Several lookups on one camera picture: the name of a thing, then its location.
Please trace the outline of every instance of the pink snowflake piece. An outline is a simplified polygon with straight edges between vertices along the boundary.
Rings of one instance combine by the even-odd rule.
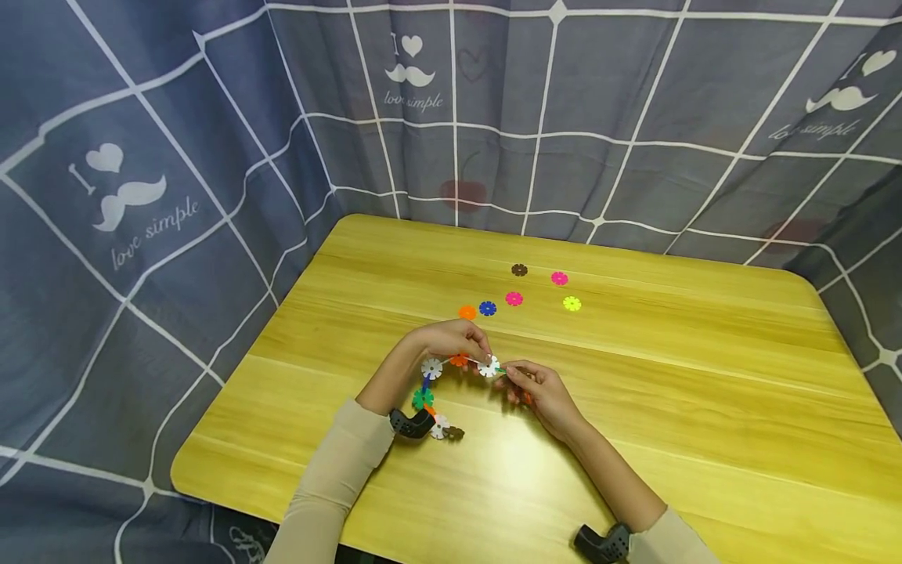
[[[558,272],[551,274],[551,281],[558,286],[563,286],[564,284],[570,282],[570,278],[566,274]]]
[[[508,295],[504,296],[504,300],[508,302],[508,305],[517,307],[523,303],[523,294],[518,291],[511,291],[508,292]]]

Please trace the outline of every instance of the black wristband device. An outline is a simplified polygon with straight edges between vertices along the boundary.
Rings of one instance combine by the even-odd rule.
[[[389,413],[389,421],[397,434],[408,439],[422,439],[436,424],[436,418],[426,410],[419,410],[412,418],[408,418],[404,411],[397,408]]]
[[[573,539],[573,546],[592,564],[613,564],[625,561],[630,552],[631,534],[630,527],[622,522],[611,527],[606,537],[593,531],[589,525],[583,525]]]

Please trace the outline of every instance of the wooden table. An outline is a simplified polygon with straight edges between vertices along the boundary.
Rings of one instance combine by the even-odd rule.
[[[567,295],[582,309],[565,310]],[[476,320],[496,355],[555,367],[723,562],[902,559],[902,446],[801,278],[377,217],[336,226],[179,451],[173,483],[278,522],[333,414],[394,343],[483,300],[498,304]],[[591,483],[527,412],[452,368],[435,407],[466,437],[396,441],[342,543],[407,564],[580,562],[576,529],[612,523]]]

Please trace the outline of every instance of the beige sleeve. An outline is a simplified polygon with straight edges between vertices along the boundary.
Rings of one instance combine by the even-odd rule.
[[[310,459],[266,564],[333,564],[345,518],[393,439],[389,418],[348,400]]]
[[[719,564],[698,533],[668,509],[645,532],[630,536],[630,564]]]

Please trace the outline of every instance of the gray curtain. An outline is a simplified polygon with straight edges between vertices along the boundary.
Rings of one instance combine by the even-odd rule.
[[[351,213],[787,268],[902,429],[901,5],[3,3],[4,561],[261,561],[170,464]]]

